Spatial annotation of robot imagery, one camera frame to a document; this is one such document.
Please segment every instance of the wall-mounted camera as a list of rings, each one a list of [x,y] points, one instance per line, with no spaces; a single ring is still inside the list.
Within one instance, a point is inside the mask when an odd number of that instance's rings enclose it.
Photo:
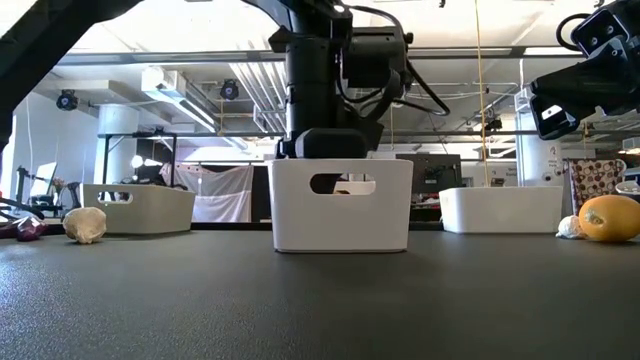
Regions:
[[[63,111],[73,111],[78,108],[78,98],[75,96],[75,90],[62,90],[62,94],[58,96],[56,106]]]
[[[233,79],[226,79],[222,89],[220,89],[220,97],[225,100],[235,100],[240,95],[240,89],[236,85],[236,81]]]

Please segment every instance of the white plastic bin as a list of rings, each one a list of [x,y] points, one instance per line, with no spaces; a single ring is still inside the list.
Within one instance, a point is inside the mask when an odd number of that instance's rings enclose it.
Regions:
[[[413,164],[404,160],[269,163],[274,247],[280,252],[399,252],[407,248]],[[323,195],[316,174],[367,174],[369,195]]]
[[[165,186],[99,184],[83,184],[80,191],[83,207],[96,207],[107,214],[108,234],[164,234],[191,229],[195,193]],[[102,201],[102,192],[131,196],[126,202]]]
[[[444,229],[454,233],[555,233],[562,187],[448,189],[440,205]]]

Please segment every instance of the table surface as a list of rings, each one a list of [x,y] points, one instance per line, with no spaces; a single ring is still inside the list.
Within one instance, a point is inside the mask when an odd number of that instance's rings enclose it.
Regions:
[[[413,232],[284,255],[270,232],[0,241],[0,359],[635,358],[640,246]]]

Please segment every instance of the desk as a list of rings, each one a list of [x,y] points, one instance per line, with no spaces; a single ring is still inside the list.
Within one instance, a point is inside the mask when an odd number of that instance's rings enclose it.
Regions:
[[[282,255],[270,232],[0,241],[0,358],[633,358],[640,246],[412,232]]]

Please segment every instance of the yellow squash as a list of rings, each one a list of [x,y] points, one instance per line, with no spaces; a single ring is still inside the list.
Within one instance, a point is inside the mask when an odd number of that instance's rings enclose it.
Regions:
[[[621,195],[603,195],[580,209],[580,227],[597,241],[621,242],[640,234],[640,203]]]

